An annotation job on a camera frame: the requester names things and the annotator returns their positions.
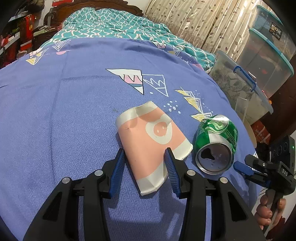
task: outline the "headboard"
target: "headboard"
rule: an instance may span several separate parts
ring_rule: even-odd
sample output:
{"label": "headboard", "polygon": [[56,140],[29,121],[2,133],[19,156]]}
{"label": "headboard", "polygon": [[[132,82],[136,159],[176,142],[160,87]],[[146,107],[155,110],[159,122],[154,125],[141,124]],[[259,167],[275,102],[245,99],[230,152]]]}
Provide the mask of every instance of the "headboard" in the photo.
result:
{"label": "headboard", "polygon": [[136,6],[128,5],[123,0],[74,0],[72,3],[62,3],[50,9],[44,17],[44,24],[47,25],[48,17],[51,17],[50,25],[59,26],[72,13],[83,7],[93,7],[96,10],[101,8],[112,8],[130,12],[136,16],[143,16],[142,10]]}

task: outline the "soda can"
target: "soda can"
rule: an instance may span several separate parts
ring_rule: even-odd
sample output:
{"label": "soda can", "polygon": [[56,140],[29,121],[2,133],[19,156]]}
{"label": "soda can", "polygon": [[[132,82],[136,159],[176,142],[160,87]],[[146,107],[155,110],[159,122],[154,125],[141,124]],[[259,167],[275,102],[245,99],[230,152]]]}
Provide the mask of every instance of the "soda can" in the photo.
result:
{"label": "soda can", "polygon": [[214,115],[203,119],[194,145],[198,168],[212,175],[228,170],[234,161],[237,138],[237,129],[226,116]]}

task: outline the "black sticker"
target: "black sticker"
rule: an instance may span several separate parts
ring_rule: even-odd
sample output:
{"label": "black sticker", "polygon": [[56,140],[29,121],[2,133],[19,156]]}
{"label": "black sticker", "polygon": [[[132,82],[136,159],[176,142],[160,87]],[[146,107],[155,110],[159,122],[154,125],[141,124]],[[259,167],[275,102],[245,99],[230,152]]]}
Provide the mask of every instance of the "black sticker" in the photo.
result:
{"label": "black sticker", "polygon": [[272,35],[275,36],[278,40],[280,40],[283,31],[274,23],[271,23],[269,32],[272,33]]}

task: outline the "plastic storage box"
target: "plastic storage box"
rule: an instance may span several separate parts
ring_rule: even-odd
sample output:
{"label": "plastic storage box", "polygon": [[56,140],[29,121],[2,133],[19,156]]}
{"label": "plastic storage box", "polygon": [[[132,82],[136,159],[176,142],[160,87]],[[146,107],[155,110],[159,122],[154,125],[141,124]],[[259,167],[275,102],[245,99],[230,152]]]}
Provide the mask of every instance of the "plastic storage box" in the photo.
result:
{"label": "plastic storage box", "polygon": [[256,77],[259,89],[270,98],[294,75],[294,70],[287,58],[262,33],[253,28],[249,32],[237,64]]}
{"label": "plastic storage box", "polygon": [[225,93],[233,109],[242,100],[247,100],[245,119],[250,125],[259,120],[268,111],[273,113],[273,108],[267,97],[258,88],[254,80],[240,66],[237,65],[221,50],[216,54],[215,63],[210,76]]}
{"label": "plastic storage box", "polygon": [[267,37],[290,61],[296,46],[282,22],[273,13],[257,5],[257,15],[252,28]]}

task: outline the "beige curtain with leaf print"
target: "beige curtain with leaf print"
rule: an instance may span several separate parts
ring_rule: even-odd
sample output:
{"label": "beige curtain with leaf print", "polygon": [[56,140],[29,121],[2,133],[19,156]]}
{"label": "beige curtain with leaf print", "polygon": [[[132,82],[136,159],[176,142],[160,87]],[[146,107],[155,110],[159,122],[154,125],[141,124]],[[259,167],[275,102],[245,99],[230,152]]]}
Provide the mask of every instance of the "beige curtain with leaf print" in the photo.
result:
{"label": "beige curtain with leaf print", "polygon": [[152,0],[145,17],[164,23],[173,34],[210,53],[237,60],[262,0]]}

